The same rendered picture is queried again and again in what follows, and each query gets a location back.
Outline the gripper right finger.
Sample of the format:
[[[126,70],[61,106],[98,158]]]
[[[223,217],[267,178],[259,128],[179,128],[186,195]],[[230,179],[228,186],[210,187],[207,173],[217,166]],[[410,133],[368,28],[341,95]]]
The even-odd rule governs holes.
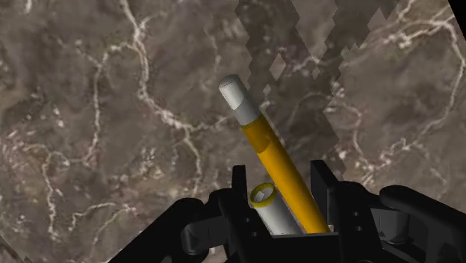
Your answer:
[[[372,194],[310,163],[311,192],[338,234],[341,263],[466,263],[466,214],[403,185]]]

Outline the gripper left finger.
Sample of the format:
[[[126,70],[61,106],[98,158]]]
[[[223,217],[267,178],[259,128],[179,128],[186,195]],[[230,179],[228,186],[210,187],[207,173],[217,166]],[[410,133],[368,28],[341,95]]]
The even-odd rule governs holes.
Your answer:
[[[109,263],[203,263],[218,246],[224,263],[271,263],[272,238],[246,194],[246,167],[235,165],[231,187],[211,192],[207,202],[174,202]]]

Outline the yellow pen with white cap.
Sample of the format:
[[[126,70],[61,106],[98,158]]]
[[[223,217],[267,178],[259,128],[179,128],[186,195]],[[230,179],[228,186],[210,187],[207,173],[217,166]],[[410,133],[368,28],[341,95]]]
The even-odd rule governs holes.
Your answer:
[[[295,221],[307,233],[329,231],[316,201],[289,154],[237,75],[227,75],[219,91],[255,150]]]

